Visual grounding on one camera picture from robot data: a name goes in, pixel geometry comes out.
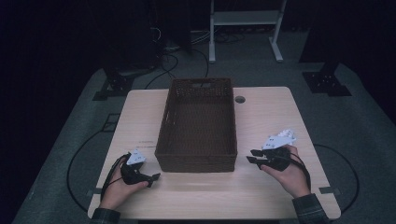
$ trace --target wooden table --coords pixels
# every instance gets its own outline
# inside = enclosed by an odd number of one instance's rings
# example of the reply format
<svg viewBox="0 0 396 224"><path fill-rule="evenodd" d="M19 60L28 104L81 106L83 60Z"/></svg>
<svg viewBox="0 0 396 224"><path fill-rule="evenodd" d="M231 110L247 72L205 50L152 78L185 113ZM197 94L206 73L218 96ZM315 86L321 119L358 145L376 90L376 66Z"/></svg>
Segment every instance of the wooden table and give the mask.
<svg viewBox="0 0 396 224"><path fill-rule="evenodd" d="M168 90L131 91L125 101L97 188L101 188L111 165L121 155L138 148L147 160L142 174L161 172L151 189L134 194L119 208L121 217L132 219L282 219L295 218L291 196L280 184L246 158L261 148L268 135L292 129L294 145L312 178L329 218L338 218L340 208L329 187L318 155L291 92L286 87L234 88L233 94L246 101L235 103L238 156L235 171L219 174L177 174L161 171L154 156ZM94 194L88 215L99 205Z"/></svg>

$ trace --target hand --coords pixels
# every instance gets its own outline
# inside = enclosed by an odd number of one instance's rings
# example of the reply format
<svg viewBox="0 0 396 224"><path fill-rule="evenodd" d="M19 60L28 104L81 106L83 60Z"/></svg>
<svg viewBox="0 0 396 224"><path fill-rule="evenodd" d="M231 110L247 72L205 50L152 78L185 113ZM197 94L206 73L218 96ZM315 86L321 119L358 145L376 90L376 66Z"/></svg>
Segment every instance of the hand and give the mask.
<svg viewBox="0 0 396 224"><path fill-rule="evenodd" d="M147 181L143 181L134 185L125 184L121 178L121 171L120 171L120 165L123 164L124 162L125 159L122 159L119 162L119 164L117 164L117 168L114 171L114 175L110 180L110 183L112 183L113 181L115 182L107 187L105 196L103 197L103 200L99 204L100 208L115 210L120 205L122 205L131 194L137 192L140 189L145 188L149 184L149 182Z"/></svg>
<svg viewBox="0 0 396 224"><path fill-rule="evenodd" d="M284 147L286 147L290 151L290 153L298 156L297 147L292 147L289 145L286 145ZM300 160L294 155L291 155L291 158L295 161L300 162ZM306 177L304 172L292 163L283 172L275 170L266 165L262 165L261 169L265 173L273 176L277 181L279 181L283 189L287 193L291 194L293 198L300 198L311 193L306 184Z"/></svg>

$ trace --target wire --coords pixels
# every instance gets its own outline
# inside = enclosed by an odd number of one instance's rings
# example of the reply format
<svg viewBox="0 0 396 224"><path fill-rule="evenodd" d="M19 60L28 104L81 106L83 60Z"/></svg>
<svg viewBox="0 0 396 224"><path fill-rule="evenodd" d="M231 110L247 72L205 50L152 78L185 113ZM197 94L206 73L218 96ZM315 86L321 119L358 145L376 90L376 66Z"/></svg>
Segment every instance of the wire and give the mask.
<svg viewBox="0 0 396 224"><path fill-rule="evenodd" d="M321 144L314 144L314 147L324 147L324 148L327 148L327 149L333 151L333 152L336 153L337 155L339 155L339 156L349 165L349 168L351 169L351 171L353 172L353 175L354 175L355 178L356 178L356 191L355 191L355 195L353 196L353 198L352 198L352 200L349 202L349 204L348 204L344 209L341 210L341 215L343 215L343 214L352 206L352 204L353 204L354 202L356 202L356 200L358 199L359 192L360 192L360 188L361 188L361 184L360 184L360 181L359 181L358 173L356 172L355 168L353 168L353 166L352 166L352 164L350 163L350 161L349 161L344 155L342 155L340 152L338 152L337 150L335 150L334 148L332 148L332 147L327 147L327 146L324 146L324 145L321 145Z"/></svg>
<svg viewBox="0 0 396 224"><path fill-rule="evenodd" d="M73 194L72 189L70 188L70 170L73 164L74 159L76 158L77 154L84 148L84 146L91 140L93 139L97 134L101 133L102 130L94 133L93 135L91 135L91 137L89 137L87 140L85 140L85 142L78 148L78 150L75 152L75 154L73 155L72 160L69 163L69 167L67 168L67 175L66 175L66 182L67 182L67 190L69 191L70 196L72 197L73 201L76 203L76 205L78 205L78 207L80 207L84 212L88 212L88 209L85 208L84 206L82 206L82 204L77 200L77 198L75 197L75 195Z"/></svg>
<svg viewBox="0 0 396 224"><path fill-rule="evenodd" d="M165 75L165 74L170 74L169 72L176 68L176 66L178 65L178 58L177 58L176 56L174 56L174 55L172 55L172 57L174 57L174 58L177 60L176 63L175 63L169 70L166 70L166 69L163 68L165 71L164 71L163 73L160 73L160 74L159 74L158 76L156 76L155 78L153 78L153 79L146 85L145 90L149 87L149 85L150 85L153 81L155 81L155 79L157 79L157 78L159 78L159 77L161 77L161 76L163 76L163 75Z"/></svg>
<svg viewBox="0 0 396 224"><path fill-rule="evenodd" d="M106 123L103 125L102 129L101 129L100 131L97 131L97 132L94 133L93 135L91 135L91 137L89 137L87 140L85 140L85 142L78 148L78 150L77 150L77 151L75 152L75 154L73 155L73 158L72 158L72 160L70 161L69 166L68 166L68 168L67 168L67 174L66 174L67 190L68 190L68 192L69 192L71 198L73 199L73 201L76 203L76 205L78 205L78 207L81 208L81 210L83 210L84 212L88 212L88 209L85 208L85 207L77 200L76 196L74 195L74 193L73 193L73 191L72 191L72 189L71 189L71 187L70 187L70 170L71 170L71 167L72 167L72 165L73 165L74 159L76 158L76 156L78 155L78 153L85 147L85 145L87 145L87 143L88 143L89 141L91 141L91 140L92 140L97 134L99 134L99 133L110 133L110 131L106 131L106 128L107 128L108 126L111 126L111 125L114 125L114 124L116 124L116 126L117 126L118 121L116 121L116 122L109 122L110 116L113 116L113 115L116 115L116 114L108 114L108 115L107 115Z"/></svg>

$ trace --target black cable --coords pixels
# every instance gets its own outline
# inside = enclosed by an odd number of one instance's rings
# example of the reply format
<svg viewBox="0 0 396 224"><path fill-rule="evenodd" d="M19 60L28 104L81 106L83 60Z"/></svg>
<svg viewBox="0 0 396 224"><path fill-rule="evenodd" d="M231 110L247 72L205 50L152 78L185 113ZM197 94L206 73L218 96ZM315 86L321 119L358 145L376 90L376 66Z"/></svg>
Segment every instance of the black cable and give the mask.
<svg viewBox="0 0 396 224"><path fill-rule="evenodd" d="M167 72L168 74L169 74L169 77L170 78L176 78L175 77L175 75L173 75L172 73L171 73L171 71L176 67L176 65L178 65L178 58L175 56L175 55L172 55L172 54L164 54L165 56L167 56L167 57L172 57L172 58L174 58L175 60L176 60L176 64L171 68L171 69L166 69L165 67L163 67L163 63L161 64L161 68L163 69L163 71L165 71L165 72Z"/></svg>
<svg viewBox="0 0 396 224"><path fill-rule="evenodd" d="M332 148L332 147L327 147L327 146L324 146L324 145L321 145L321 144L314 144L314 147L324 147L324 148L327 148L327 149L333 151L333 152L336 153L337 155L339 155L339 156L349 165L349 168L351 169L351 171L353 172L353 175L354 175L355 178L356 178L356 191L355 191L355 195L353 196L353 198L352 198L352 200L349 202L349 204L348 204L344 209L341 210L341 215L343 215L343 214L352 206L352 204L353 204L354 202L356 202L356 200L358 199L359 191L360 191L360 188L361 188L361 184L360 184L360 181L359 181L358 173L356 172L355 168L353 168L353 166L352 166L352 164L350 163L350 161L349 161L344 155L342 155L340 152L338 152L337 150L335 150L334 148Z"/></svg>
<svg viewBox="0 0 396 224"><path fill-rule="evenodd" d="M114 115L119 115L119 114L108 114L108 115L107 115L107 120L106 120L105 124L103 125L102 129L101 129L100 131L97 131L97 132L94 133L93 135L91 135L91 137L89 137L87 140L85 140L85 142L78 148L78 150L77 150L77 151L75 152L75 154L73 155L73 158L72 158L72 160L70 161L69 166L68 166L68 168L67 168L67 174L66 174L67 190L68 190L68 192L69 192L69 194L70 194L70 197L73 199L73 201L76 203L76 205L78 205L78 207L80 207L84 212L88 212L88 209L85 208L85 207L77 200L76 196L74 195L74 193L73 193L73 191L72 191L72 189L71 189L71 187L70 187L70 170L71 170L71 167L72 167L72 165L73 165L74 159L76 158L76 156L78 155L78 153L85 147L85 145L87 145L87 143L88 143L89 141L91 141L91 140L92 140L97 134L99 134L99 133L110 133L110 131L107 131L107 130L106 130L106 128L107 128L108 126L111 126L111 125L116 125L116 126L117 126L118 121L110 121L110 120L109 120L110 117L111 117L111 116L114 116Z"/></svg>
<svg viewBox="0 0 396 224"><path fill-rule="evenodd" d="M97 134L101 133L102 130L94 133L93 135L91 135L91 137L89 137L79 148L78 150L75 152L75 154L73 155L72 160L69 163L69 167L67 168L67 175L66 175L66 183L67 183L67 190L69 191L70 196L72 197L73 201L76 203L76 205L78 205L78 207L80 207L84 212L88 212L88 209L85 208L84 206L82 206L82 204L77 200L77 198L75 197L75 195L73 194L73 191L70 188L70 170L73 164L74 159L76 158L77 154L84 148L84 146L91 140L93 139Z"/></svg>
<svg viewBox="0 0 396 224"><path fill-rule="evenodd" d="M201 51L199 51L198 49L192 49L195 52L200 53L202 56L204 56L205 58L205 62L206 62L206 72L205 72L205 77L208 76L209 74L209 60L207 59L206 55L204 53L202 53Z"/></svg>
<svg viewBox="0 0 396 224"><path fill-rule="evenodd" d="M163 75L169 73L170 71L172 71L173 69L176 68L176 66L178 65L178 59L177 59L176 56L173 56L173 57L177 60L176 63L175 63L169 70L165 70L163 73L160 73L158 76L156 76L155 78L153 78L153 79L146 85L145 90L149 87L149 85L150 85L153 81L155 81L155 79L157 79L157 78L159 78L159 77L161 77L161 76L163 76Z"/></svg>

